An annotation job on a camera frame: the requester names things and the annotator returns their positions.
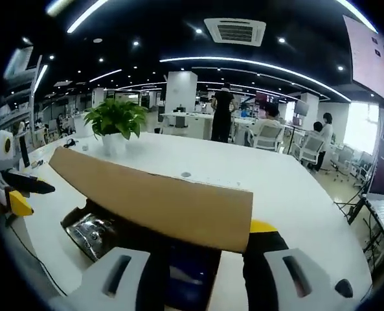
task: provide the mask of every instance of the air conditioning vent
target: air conditioning vent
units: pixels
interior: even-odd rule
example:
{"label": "air conditioning vent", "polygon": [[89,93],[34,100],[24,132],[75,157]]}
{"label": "air conditioning vent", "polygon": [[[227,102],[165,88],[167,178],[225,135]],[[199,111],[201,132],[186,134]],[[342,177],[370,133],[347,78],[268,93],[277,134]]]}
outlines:
{"label": "air conditioning vent", "polygon": [[235,18],[207,18],[206,27],[213,41],[261,46],[266,24],[262,21]]}

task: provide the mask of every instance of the window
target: window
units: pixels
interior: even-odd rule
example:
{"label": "window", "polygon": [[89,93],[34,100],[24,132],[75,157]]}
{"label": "window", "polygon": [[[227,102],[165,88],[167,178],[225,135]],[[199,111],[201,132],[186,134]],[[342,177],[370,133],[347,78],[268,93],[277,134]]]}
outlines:
{"label": "window", "polygon": [[379,106],[365,102],[352,102],[348,109],[344,144],[373,154],[378,136]]}
{"label": "window", "polygon": [[295,102],[288,102],[287,110],[285,111],[285,121],[292,122],[294,117]]}

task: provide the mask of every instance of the black ceiling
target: black ceiling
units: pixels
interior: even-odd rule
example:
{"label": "black ceiling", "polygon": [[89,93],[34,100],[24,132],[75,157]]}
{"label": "black ceiling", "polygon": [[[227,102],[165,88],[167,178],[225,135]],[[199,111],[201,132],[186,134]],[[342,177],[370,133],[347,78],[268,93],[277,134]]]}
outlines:
{"label": "black ceiling", "polygon": [[[98,84],[113,88],[128,86],[130,82],[133,85],[147,83],[147,79],[162,82],[163,75],[169,71],[185,68],[195,72],[199,81],[221,82],[224,78],[233,84],[272,91],[281,88],[279,92],[285,94],[302,91],[299,84],[325,94],[331,100],[345,102],[340,96],[303,78],[253,64],[213,60],[159,62],[163,58],[187,56],[240,58],[284,67],[332,87],[350,84],[350,48],[343,14],[357,18],[336,0],[109,0],[72,34],[67,34],[75,19],[95,2],[75,0],[55,18],[64,33],[63,41],[49,51],[55,59],[50,60],[47,51],[43,51],[43,63],[49,68],[39,86],[37,99],[53,92],[53,98],[66,92],[86,92]],[[203,22],[209,17],[265,22],[261,46],[214,43]],[[201,29],[203,33],[197,34],[195,29]],[[286,43],[279,43],[279,37],[285,38]],[[102,42],[93,43],[95,38],[101,38]],[[338,71],[338,65],[345,70]],[[116,69],[122,71],[88,82]],[[242,71],[271,75],[296,84]],[[56,82],[65,80],[73,82],[61,89],[54,87]]]}

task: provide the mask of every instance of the white flower pot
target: white flower pot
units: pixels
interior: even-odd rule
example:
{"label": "white flower pot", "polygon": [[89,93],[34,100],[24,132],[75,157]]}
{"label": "white flower pot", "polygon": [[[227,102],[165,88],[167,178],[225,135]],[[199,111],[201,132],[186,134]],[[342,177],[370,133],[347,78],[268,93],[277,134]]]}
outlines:
{"label": "white flower pot", "polygon": [[127,139],[119,133],[102,136],[104,153],[109,157],[122,155],[126,151],[126,143]]}

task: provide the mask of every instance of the yellow part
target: yellow part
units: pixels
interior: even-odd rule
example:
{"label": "yellow part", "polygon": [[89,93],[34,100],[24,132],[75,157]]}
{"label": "yellow part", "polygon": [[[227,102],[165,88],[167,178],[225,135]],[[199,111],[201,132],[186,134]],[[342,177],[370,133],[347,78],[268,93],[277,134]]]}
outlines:
{"label": "yellow part", "polygon": [[259,220],[251,220],[250,233],[261,233],[261,232],[275,232],[278,231],[275,227],[266,222],[260,222]]}
{"label": "yellow part", "polygon": [[22,194],[15,190],[9,192],[10,208],[16,216],[29,216],[34,212]]}

